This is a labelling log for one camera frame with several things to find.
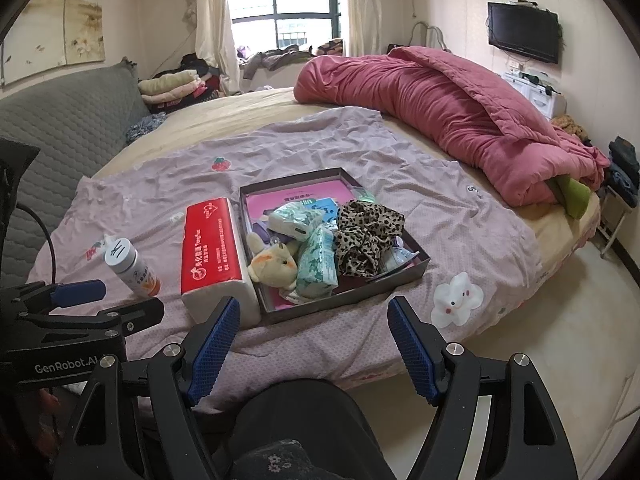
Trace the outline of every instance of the tile floor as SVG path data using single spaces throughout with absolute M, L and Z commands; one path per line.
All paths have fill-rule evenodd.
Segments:
M 580 471 L 640 360 L 640 294 L 611 253 L 591 242 L 569 258 L 536 295 L 501 322 L 465 342 L 476 355 L 508 359 L 528 354 L 562 419 Z M 354 390 L 386 460 L 408 475 L 434 409 L 416 395 L 408 375 Z M 461 480 L 473 479 L 482 452 L 489 399 L 481 398 Z

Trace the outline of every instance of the gray quilted headboard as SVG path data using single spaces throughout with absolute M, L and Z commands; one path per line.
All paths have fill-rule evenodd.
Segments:
M 40 148 L 24 174 L 18 200 L 53 231 L 83 175 L 92 176 L 125 146 L 128 127 L 149 115 L 135 64 L 86 70 L 39 83 L 0 99 L 0 136 Z M 15 211 L 2 260 L 2 286 L 24 283 L 45 243 L 28 215 Z

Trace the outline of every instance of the stack of folded blankets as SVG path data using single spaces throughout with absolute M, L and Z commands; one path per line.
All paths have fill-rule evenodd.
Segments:
M 631 142 L 616 137 L 609 143 L 611 166 L 607 170 L 605 184 L 618 193 L 629 207 L 638 206 L 640 189 L 640 164 L 636 148 Z
M 212 73 L 215 70 L 210 70 L 204 60 L 190 54 L 182 58 L 180 68 L 161 72 L 153 79 L 142 80 L 138 83 L 138 89 L 152 113 L 171 113 L 219 97 L 220 80 Z

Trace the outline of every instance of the tray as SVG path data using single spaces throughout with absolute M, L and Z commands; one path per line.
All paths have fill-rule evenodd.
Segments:
M 356 196 L 353 188 L 362 186 L 342 168 L 300 173 L 273 180 L 265 180 L 240 188 L 240 227 L 242 245 L 250 262 L 253 255 L 246 244 L 246 235 L 252 230 L 252 223 L 262 214 L 276 209 L 285 202 L 306 198 L 332 197 L 339 205 L 353 200 Z M 402 232 L 404 246 L 418 253 L 408 266 L 385 274 L 378 278 L 338 277 L 338 287 L 328 298 L 310 301 L 305 304 L 292 304 L 281 298 L 277 289 L 254 283 L 258 302 L 263 311 L 263 321 L 267 324 L 278 323 L 294 317 L 306 316 L 320 310 L 327 310 L 347 304 L 358 303 L 371 296 L 389 292 L 400 285 L 418 280 L 424 274 L 430 257 L 418 242 L 406 231 Z

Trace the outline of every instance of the wall-mounted tv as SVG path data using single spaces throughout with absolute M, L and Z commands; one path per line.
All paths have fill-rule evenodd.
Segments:
M 562 32 L 558 15 L 533 6 L 489 4 L 489 44 L 547 63 L 558 63 Z

